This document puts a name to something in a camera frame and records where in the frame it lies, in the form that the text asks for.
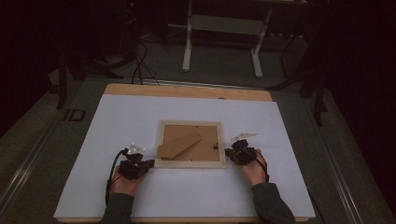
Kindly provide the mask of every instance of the gray sleeve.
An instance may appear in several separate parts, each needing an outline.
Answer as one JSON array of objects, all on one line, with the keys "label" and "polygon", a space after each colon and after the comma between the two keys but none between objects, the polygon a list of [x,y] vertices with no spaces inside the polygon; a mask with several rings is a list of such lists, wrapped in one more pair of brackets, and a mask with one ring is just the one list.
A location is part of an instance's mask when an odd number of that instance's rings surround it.
[{"label": "gray sleeve", "polygon": [[260,223],[295,223],[294,215],[280,198],[276,184],[260,183],[253,186],[251,190]]},{"label": "gray sleeve", "polygon": [[113,193],[110,195],[105,214],[102,217],[102,224],[131,224],[132,206],[134,197]]}]

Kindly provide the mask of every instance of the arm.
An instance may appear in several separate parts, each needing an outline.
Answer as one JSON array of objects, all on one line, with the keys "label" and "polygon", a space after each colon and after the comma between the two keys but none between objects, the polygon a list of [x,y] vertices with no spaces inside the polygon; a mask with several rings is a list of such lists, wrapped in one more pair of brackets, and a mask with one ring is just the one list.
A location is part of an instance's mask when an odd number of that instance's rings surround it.
[{"label": "arm", "polygon": [[[257,159],[264,167],[267,167],[262,152],[259,149],[256,149],[256,151],[260,154]],[[238,165],[238,167],[251,186],[253,202],[260,223],[286,224],[295,222],[293,213],[280,198],[276,184],[267,183],[267,175],[257,161],[248,165]]]},{"label": "arm", "polygon": [[105,214],[102,217],[103,224],[131,224],[132,206],[134,195],[145,175],[136,179],[128,180],[120,176],[119,167],[113,176],[113,184],[110,187],[110,197]]}]

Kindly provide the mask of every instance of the wooden picture frame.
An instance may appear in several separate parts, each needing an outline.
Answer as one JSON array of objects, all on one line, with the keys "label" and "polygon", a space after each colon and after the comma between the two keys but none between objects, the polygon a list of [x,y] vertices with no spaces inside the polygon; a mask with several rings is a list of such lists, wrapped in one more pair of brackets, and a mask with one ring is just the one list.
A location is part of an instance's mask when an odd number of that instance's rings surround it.
[{"label": "wooden picture frame", "polygon": [[215,127],[217,131],[217,152],[219,160],[215,161],[173,161],[161,158],[157,155],[154,167],[156,168],[227,168],[225,145],[221,122],[215,121],[185,121],[185,120],[161,120],[159,124],[157,148],[164,143],[165,127],[167,125],[176,126],[195,126],[195,127]]}]

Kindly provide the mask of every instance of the hand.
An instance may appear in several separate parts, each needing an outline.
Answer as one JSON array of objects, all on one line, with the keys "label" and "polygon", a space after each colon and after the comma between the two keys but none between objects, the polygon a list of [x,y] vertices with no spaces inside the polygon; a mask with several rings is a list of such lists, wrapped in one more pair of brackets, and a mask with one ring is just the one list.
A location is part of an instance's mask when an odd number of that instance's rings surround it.
[{"label": "hand", "polygon": [[[257,160],[259,160],[264,167],[267,167],[267,162],[265,159],[262,157],[262,151],[260,149],[255,149],[256,153],[259,153],[260,155],[257,155]],[[260,164],[257,161],[253,161],[248,165],[238,165],[235,164],[244,174],[245,179],[249,183],[251,187],[254,185],[267,182],[267,178],[265,175],[265,171],[262,169]]]},{"label": "hand", "polygon": [[135,180],[128,180],[119,174],[119,166],[116,168],[116,172],[113,175],[113,184],[110,187],[110,194],[112,193],[124,193],[134,197],[136,194],[139,184],[143,181],[146,175],[140,176]]}]

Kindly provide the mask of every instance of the dark background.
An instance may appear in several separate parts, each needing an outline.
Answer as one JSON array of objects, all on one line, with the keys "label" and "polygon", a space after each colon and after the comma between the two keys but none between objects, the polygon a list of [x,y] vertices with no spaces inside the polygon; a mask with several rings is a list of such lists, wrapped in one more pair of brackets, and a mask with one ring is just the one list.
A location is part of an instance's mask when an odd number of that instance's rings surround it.
[{"label": "dark background", "polygon": [[[124,29],[120,2],[102,0],[95,6],[90,1],[0,3],[0,136],[50,89],[48,73],[58,66],[62,41],[66,39],[90,57],[102,60],[107,52],[122,53],[118,41]],[[202,1],[198,10],[208,11],[212,2]],[[235,1],[229,2],[227,13],[261,15],[252,13],[257,2],[244,7],[232,7]],[[335,25],[342,37],[329,60],[326,86],[396,215],[396,3],[344,1],[337,7]],[[185,24],[186,8],[187,1],[145,1],[140,20],[166,36],[166,23]],[[304,10],[293,5],[277,7],[269,31],[292,34],[299,26],[295,18],[301,18]]]}]

